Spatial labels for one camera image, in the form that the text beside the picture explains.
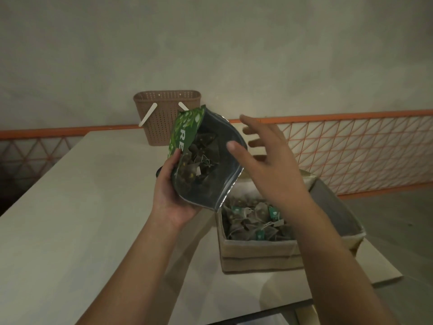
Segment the forearm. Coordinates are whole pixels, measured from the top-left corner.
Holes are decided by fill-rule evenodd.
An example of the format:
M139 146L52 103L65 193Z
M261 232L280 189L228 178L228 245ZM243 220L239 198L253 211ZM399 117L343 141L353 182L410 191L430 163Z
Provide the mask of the forearm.
M158 216L149 216L122 263L77 324L143 324L178 234Z
M305 198L292 223L322 324L395 324L328 216Z

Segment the tabletop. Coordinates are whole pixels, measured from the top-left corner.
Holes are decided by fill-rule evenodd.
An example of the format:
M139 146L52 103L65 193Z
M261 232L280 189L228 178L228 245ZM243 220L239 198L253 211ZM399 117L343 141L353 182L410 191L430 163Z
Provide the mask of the tabletop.
M167 151L143 130L91 132L0 217L1 324L78 320L145 224ZM372 283L401 277L368 241L356 258ZM182 231L150 317L209 324L310 298L302 269L223 274L204 210Z

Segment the right hand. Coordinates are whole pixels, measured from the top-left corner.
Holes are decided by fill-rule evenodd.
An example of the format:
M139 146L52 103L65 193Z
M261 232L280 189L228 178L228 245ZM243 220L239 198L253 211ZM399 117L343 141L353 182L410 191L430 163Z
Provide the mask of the right hand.
M247 169L257 190L280 211L292 215L311 197L306 189L296 159L287 145L283 132L277 125L266 125L245 115L240 116L247 127L247 135L258 134L259 138L248 142L250 147L264 146L267 156L252 156L235 141L227 143L227 149Z

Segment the hand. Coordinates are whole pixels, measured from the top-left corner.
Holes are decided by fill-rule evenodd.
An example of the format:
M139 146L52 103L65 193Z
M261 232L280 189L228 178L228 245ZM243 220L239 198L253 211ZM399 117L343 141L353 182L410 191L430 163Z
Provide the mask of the hand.
M240 120L247 125L243 129L245 134L258 133L259 136L248 145L264 146L267 156L252 156L235 141L229 141L227 149L247 169L264 198L281 211L295 213L295 209L311 197L283 132L277 125L262 124L245 115L241 115Z
M176 149L162 166L156 179L151 212L157 217L165 217L179 230L201 210L201 207L189 204L180 198L171 184L171 171L180 157L181 150Z

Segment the open cardboard box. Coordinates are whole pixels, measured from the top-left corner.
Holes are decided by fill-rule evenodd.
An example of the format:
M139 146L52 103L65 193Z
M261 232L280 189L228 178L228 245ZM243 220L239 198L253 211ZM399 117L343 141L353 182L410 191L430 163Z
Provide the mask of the open cardboard box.
M304 183L313 200L322 208L353 255L365 236L364 227L344 203L316 176L302 172ZM229 196L259 197L251 178L241 176ZM219 254L224 273L275 271L302 268L302 258L296 240L240 241L228 240L224 232L221 209L216 213Z

